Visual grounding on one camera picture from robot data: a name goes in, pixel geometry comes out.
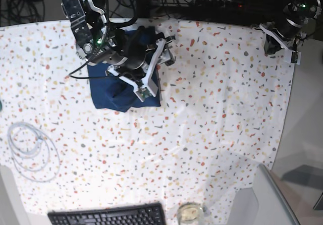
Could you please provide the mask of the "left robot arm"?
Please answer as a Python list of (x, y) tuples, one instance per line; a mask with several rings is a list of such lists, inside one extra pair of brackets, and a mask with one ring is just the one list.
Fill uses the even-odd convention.
[(284, 39), (292, 39), (322, 12), (322, 0), (276, 0), (274, 29)]

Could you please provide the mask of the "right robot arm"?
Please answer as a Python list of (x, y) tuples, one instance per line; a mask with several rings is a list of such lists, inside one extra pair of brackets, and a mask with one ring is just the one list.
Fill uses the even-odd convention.
[(109, 18), (109, 0), (61, 0), (62, 9), (70, 21), (77, 53), (87, 65), (108, 63), (113, 66), (136, 70), (146, 64), (146, 55), (155, 46), (139, 42), (144, 27), (127, 35), (125, 27), (138, 19), (134, 0), (130, 0), (133, 17), (125, 22)]

